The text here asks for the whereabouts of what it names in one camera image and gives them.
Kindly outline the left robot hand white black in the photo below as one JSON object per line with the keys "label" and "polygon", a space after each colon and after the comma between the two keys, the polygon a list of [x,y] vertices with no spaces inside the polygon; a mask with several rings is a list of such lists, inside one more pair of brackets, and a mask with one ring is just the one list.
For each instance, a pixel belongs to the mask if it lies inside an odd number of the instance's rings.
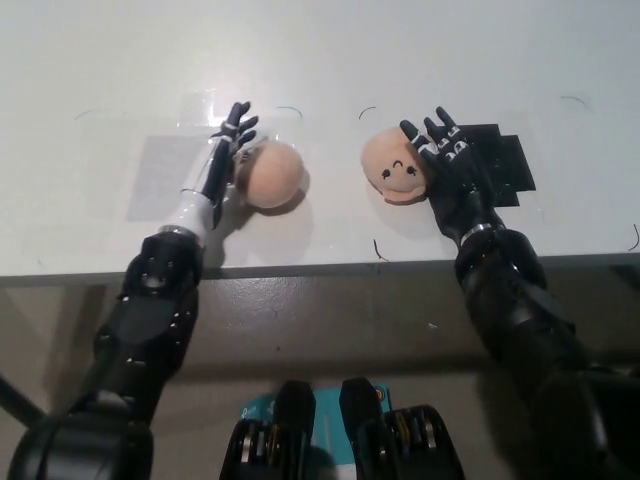
{"label": "left robot hand white black", "polygon": [[206,245],[208,234],[221,220],[227,187],[233,182],[234,157],[256,137],[259,118],[247,116],[250,108],[250,102],[234,103],[209,137],[182,186],[177,209],[159,228],[161,233],[186,236],[200,247]]}

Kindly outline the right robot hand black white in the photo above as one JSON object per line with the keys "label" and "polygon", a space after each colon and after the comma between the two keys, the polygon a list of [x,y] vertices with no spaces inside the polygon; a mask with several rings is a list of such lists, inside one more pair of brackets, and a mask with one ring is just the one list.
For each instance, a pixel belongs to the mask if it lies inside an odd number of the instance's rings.
{"label": "right robot hand black white", "polygon": [[408,120],[399,126],[431,174],[428,197],[440,232],[460,246],[504,223],[479,151],[444,108],[437,107],[436,115],[441,123],[426,117],[423,131]]}

